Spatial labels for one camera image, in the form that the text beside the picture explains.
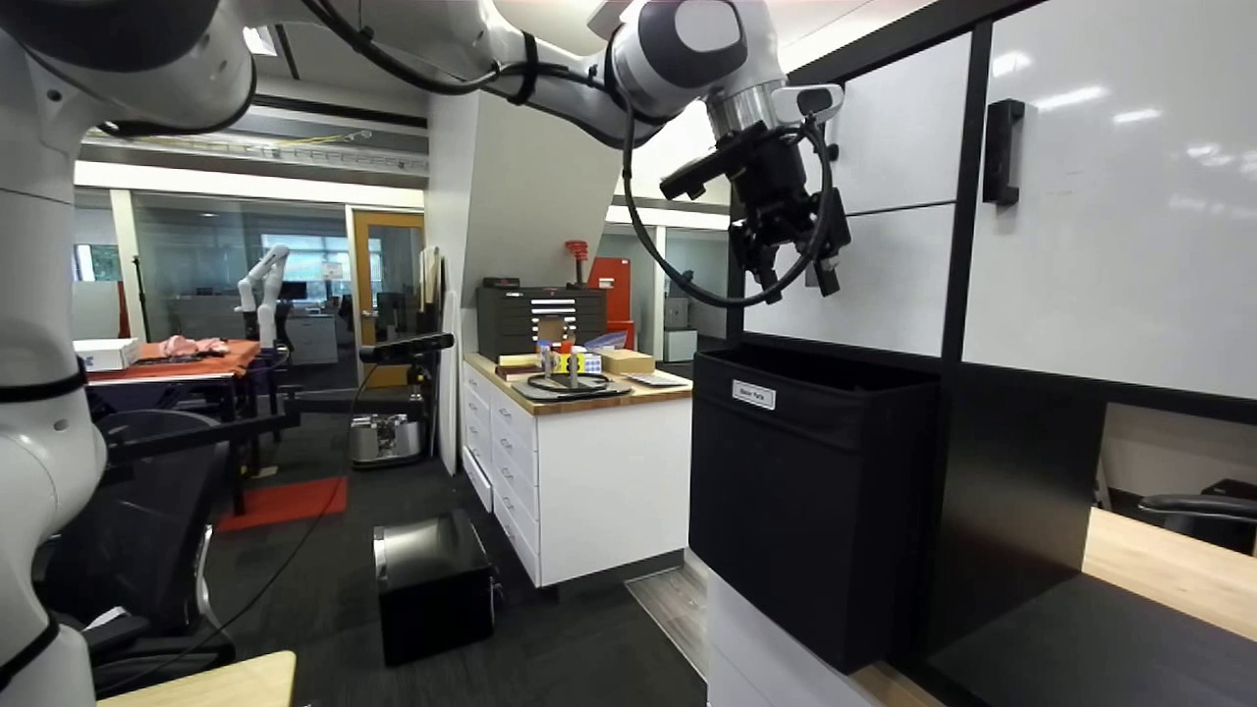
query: trash can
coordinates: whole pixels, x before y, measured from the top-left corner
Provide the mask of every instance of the trash can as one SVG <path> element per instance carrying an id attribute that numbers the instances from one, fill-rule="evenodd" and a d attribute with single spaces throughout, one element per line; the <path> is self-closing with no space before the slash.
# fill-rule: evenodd
<path id="1" fill-rule="evenodd" d="M 495 573 L 467 511 L 378 527 L 374 567 L 390 669 L 495 633 Z"/>
<path id="2" fill-rule="evenodd" d="M 690 546 L 821 662 L 909 658 L 939 499 L 936 368 L 699 357 Z"/>

